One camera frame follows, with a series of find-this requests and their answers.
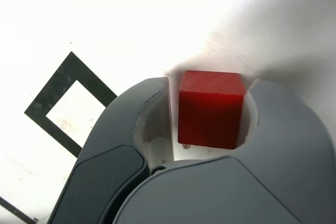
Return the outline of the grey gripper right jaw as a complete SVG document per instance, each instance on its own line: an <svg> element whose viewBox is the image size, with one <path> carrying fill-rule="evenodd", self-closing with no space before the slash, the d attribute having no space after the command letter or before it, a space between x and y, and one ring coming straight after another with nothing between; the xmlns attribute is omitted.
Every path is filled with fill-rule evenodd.
<svg viewBox="0 0 336 224"><path fill-rule="evenodd" d="M228 155L165 169L115 223L335 223L335 154L319 117L279 84L248 91L252 122Z"/></svg>

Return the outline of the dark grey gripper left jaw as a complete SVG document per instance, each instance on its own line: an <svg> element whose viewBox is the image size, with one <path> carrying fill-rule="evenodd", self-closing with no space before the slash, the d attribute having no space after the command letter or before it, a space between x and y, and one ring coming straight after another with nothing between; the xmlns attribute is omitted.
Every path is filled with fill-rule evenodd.
<svg viewBox="0 0 336 224"><path fill-rule="evenodd" d="M49 222L112 223L151 170L173 159L169 80L146 79L100 115Z"/></svg>

